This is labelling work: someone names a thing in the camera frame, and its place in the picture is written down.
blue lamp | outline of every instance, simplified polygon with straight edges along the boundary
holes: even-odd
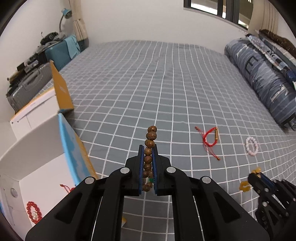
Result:
[[[62,18],[61,18],[61,20],[59,22],[59,32],[62,31],[61,30],[61,24],[62,24],[63,17],[65,17],[65,19],[68,19],[68,18],[72,17],[72,10],[70,10],[70,9],[64,8],[62,10],[62,13],[63,13],[63,15],[62,15]]]

red string bracelet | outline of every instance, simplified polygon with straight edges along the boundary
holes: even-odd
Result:
[[[37,224],[42,219],[42,213],[34,202],[27,203],[27,213],[34,224]]]
[[[74,189],[74,188],[71,188],[71,189],[70,189],[67,185],[63,185],[63,184],[60,184],[60,186],[63,187],[63,188],[65,188],[65,190],[67,191],[67,193],[70,193],[70,192],[73,191],[73,189]]]
[[[214,156],[218,161],[220,161],[221,159],[213,152],[212,150],[212,147],[214,145],[217,144],[217,141],[218,141],[218,127],[213,127],[212,129],[208,130],[206,133],[204,133],[201,129],[199,129],[197,126],[195,127],[195,129],[201,134],[202,136],[202,143],[203,143],[203,146],[205,148],[206,151],[208,151],[212,156]],[[212,131],[215,130],[215,141],[213,144],[209,144],[207,142],[207,135],[209,133],[211,133]]]

window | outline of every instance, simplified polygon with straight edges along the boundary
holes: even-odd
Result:
[[[248,29],[253,0],[184,0],[184,7],[217,15]]]

round hole in box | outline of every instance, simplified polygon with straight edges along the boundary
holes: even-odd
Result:
[[[17,194],[17,191],[14,189],[14,188],[11,188],[10,189],[10,193],[13,197],[17,198],[18,194]]]

lamp shade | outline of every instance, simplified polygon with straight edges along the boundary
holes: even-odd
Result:
[[[72,10],[70,10],[70,9],[66,9],[66,8],[64,8],[64,9],[62,10],[62,13],[63,13],[63,16],[64,16],[66,19],[72,17]]]

